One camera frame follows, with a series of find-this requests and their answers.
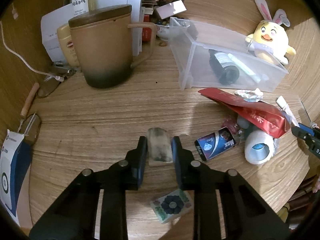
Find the red tea packet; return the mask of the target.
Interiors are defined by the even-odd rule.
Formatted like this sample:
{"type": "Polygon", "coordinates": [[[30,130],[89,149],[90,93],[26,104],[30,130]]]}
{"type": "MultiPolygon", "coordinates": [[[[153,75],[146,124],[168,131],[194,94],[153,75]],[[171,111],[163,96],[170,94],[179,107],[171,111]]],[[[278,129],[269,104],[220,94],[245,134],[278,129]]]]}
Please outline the red tea packet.
{"type": "Polygon", "coordinates": [[[291,124],[274,105],[265,102],[247,102],[218,88],[201,89],[199,93],[228,107],[274,138],[280,138],[291,129],[291,124]]]}

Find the white tape roll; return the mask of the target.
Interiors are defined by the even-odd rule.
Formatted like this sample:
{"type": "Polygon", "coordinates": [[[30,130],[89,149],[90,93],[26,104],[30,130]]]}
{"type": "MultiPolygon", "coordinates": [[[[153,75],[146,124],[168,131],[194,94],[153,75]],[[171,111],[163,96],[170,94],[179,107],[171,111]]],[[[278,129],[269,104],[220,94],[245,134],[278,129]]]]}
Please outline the white tape roll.
{"type": "Polygon", "coordinates": [[[262,130],[249,134],[245,141],[245,158],[253,165],[269,161],[275,153],[273,137],[262,130]]]}

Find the blue Max card box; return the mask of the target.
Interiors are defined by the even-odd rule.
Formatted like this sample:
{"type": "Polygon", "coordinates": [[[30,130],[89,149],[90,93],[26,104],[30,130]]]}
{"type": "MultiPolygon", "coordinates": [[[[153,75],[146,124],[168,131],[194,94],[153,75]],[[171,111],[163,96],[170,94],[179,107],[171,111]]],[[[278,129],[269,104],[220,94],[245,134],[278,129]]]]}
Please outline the blue Max card box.
{"type": "Polygon", "coordinates": [[[237,145],[227,127],[223,127],[195,141],[196,149],[203,161],[217,157],[237,145]]]}

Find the white cosmetic tube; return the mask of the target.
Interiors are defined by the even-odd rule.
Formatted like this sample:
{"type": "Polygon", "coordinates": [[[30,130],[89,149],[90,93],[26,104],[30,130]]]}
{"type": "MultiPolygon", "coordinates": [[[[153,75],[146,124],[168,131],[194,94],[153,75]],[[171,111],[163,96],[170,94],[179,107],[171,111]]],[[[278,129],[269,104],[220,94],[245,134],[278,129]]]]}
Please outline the white cosmetic tube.
{"type": "Polygon", "coordinates": [[[233,54],[228,53],[228,57],[245,73],[247,74],[255,83],[259,83],[261,81],[261,78],[257,76],[251,68],[249,68],[247,65],[245,65],[241,60],[239,60],[237,57],[235,57],[233,54]]]}

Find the dark glass bottle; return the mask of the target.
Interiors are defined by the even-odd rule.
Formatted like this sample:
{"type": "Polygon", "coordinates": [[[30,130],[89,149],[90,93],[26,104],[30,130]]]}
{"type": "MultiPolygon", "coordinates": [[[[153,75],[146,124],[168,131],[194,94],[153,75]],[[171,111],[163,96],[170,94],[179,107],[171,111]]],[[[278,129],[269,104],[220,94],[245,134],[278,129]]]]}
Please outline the dark glass bottle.
{"type": "Polygon", "coordinates": [[[240,76],[240,71],[235,63],[226,53],[221,51],[210,49],[209,55],[209,64],[219,82],[222,85],[234,84],[240,76]]]}

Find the grey eraser block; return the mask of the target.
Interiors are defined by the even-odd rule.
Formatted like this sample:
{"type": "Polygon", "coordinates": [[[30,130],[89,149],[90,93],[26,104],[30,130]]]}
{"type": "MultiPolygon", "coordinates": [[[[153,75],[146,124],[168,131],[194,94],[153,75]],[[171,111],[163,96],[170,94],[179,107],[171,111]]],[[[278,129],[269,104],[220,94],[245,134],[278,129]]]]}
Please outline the grey eraser block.
{"type": "Polygon", "coordinates": [[[171,139],[166,130],[159,127],[150,128],[147,131],[146,138],[150,166],[172,163],[171,139]]]}

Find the floral mahjong tile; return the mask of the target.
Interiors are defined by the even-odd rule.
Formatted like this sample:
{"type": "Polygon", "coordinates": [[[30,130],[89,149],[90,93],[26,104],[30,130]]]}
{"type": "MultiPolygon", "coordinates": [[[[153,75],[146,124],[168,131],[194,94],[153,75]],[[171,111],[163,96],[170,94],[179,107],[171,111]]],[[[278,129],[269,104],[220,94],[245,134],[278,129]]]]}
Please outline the floral mahjong tile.
{"type": "Polygon", "coordinates": [[[162,223],[168,223],[185,215],[194,207],[194,201],[187,191],[177,189],[163,197],[150,202],[150,205],[162,223]]]}

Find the blue white carton box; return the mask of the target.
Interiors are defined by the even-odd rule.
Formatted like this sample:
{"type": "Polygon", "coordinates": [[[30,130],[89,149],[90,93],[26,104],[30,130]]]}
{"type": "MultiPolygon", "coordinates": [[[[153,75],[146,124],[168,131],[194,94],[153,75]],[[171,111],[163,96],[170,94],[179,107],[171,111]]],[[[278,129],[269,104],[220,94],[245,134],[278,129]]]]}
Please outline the blue white carton box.
{"type": "Polygon", "coordinates": [[[29,204],[31,147],[24,135],[8,130],[1,149],[1,203],[20,227],[33,226],[29,204]]]}

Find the yellow chick plush toy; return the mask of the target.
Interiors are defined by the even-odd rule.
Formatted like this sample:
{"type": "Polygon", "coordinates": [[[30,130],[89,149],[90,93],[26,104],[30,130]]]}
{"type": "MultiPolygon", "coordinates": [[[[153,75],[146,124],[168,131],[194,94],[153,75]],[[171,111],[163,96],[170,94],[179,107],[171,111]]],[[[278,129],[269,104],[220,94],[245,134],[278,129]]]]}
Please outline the yellow chick plush toy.
{"type": "Polygon", "coordinates": [[[254,0],[263,20],[257,25],[254,33],[249,34],[245,41],[250,50],[269,63],[280,62],[283,65],[289,63],[286,54],[296,55],[295,48],[289,46],[289,38],[282,25],[289,27],[290,21],[283,9],[278,9],[271,16],[265,0],[254,0]]]}

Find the clear plastic storage bin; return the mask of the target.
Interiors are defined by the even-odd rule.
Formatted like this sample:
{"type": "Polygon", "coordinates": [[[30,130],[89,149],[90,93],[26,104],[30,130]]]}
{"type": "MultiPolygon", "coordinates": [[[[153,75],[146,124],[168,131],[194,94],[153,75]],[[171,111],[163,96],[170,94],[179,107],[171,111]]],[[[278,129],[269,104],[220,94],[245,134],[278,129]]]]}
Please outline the clear plastic storage bin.
{"type": "Polygon", "coordinates": [[[180,88],[274,91],[288,71],[262,45],[245,39],[217,25],[172,17],[169,45],[180,88]]]}

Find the brown ceramic mug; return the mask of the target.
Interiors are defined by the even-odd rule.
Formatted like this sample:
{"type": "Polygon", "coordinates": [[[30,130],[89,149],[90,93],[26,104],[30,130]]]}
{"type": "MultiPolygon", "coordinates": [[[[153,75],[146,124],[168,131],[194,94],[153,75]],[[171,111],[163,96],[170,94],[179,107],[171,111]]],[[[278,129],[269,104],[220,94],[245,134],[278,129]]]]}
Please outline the brown ceramic mug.
{"type": "Polygon", "coordinates": [[[125,81],[132,69],[149,59],[156,45],[157,27],[151,22],[132,22],[131,14],[71,28],[71,37],[87,84],[109,88],[125,81]],[[151,29],[150,49],[134,58],[132,30],[151,29]]]}

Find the white ceramic bowl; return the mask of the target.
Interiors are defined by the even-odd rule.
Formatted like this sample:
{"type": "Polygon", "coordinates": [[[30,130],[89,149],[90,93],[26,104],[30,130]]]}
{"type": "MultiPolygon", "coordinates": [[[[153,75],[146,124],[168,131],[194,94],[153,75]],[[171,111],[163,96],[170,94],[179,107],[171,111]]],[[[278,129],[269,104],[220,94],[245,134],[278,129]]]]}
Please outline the white ceramic bowl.
{"type": "Polygon", "coordinates": [[[170,38],[175,38],[179,35],[179,29],[176,27],[170,27],[168,25],[156,25],[157,36],[163,41],[169,41],[170,38]]]}

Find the beige lotion bottle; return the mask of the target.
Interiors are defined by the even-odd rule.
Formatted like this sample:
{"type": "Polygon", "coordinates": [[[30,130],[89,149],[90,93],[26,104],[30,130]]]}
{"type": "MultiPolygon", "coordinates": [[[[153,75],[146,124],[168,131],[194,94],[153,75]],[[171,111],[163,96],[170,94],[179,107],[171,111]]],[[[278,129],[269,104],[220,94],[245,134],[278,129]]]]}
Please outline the beige lotion bottle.
{"type": "Polygon", "coordinates": [[[75,52],[74,44],[71,37],[70,27],[68,23],[57,28],[57,38],[59,40],[60,48],[65,56],[68,64],[71,67],[79,67],[78,57],[75,52]]]}

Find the small white cardboard box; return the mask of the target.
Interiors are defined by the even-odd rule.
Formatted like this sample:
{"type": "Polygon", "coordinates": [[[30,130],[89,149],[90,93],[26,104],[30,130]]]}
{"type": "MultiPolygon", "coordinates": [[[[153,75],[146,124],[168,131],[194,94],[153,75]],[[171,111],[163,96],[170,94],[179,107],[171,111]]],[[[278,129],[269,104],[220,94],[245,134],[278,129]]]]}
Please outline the small white cardboard box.
{"type": "Polygon", "coordinates": [[[185,12],[187,9],[183,3],[183,0],[174,0],[171,3],[165,4],[160,7],[155,7],[156,15],[164,20],[171,16],[177,15],[181,12],[185,12]]]}

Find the wooden mug lid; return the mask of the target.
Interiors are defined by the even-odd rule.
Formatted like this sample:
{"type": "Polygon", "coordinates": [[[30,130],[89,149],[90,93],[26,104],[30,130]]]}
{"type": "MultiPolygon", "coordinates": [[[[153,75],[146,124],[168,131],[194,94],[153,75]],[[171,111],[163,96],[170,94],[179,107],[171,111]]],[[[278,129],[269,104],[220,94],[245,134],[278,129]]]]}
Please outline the wooden mug lid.
{"type": "Polygon", "coordinates": [[[105,8],[91,10],[82,15],[75,16],[68,21],[68,24],[71,28],[80,27],[86,24],[131,14],[131,11],[132,5],[130,4],[113,5],[105,8]]]}

